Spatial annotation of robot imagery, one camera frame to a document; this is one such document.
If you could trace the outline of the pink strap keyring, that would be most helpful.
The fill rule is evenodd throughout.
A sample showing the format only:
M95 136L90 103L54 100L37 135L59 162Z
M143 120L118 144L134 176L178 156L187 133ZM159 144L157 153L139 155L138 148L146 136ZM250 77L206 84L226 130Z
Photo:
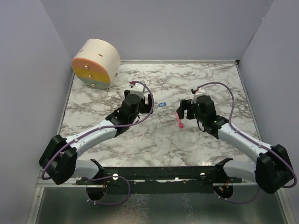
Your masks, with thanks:
M175 113L175 115L176 115L176 119L177 119L179 127L180 128L184 128L184 124L183 124L182 120L180 119L180 117L179 117L179 115L178 115L177 112Z

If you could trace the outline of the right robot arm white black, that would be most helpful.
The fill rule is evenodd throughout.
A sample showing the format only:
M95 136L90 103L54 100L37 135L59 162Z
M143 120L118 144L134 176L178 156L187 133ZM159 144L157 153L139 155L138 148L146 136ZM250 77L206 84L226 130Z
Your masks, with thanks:
M282 145L272 146L259 141L235 127L230 120L217 114L210 96L181 100L177 114L180 119L195 119L202 132L232 145L252 160L245 163L227 159L214 172L217 181L242 178L255 182L268 194L289 187L290 181L297 184L286 149Z

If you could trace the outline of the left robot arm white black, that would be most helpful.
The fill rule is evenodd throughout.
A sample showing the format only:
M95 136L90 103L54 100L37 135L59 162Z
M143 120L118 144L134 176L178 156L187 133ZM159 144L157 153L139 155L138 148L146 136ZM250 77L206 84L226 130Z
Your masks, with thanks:
M51 138L39 160L43 169L42 180L52 179L57 185L70 178L88 179L93 184L103 180L103 167L96 160L81 161L79 157L97 144L113 139L131 126L140 124L141 121L136 119L140 114L149 116L153 113L152 93L147 97L129 90L124 93L125 99L120 108L98 125L67 138L59 134Z

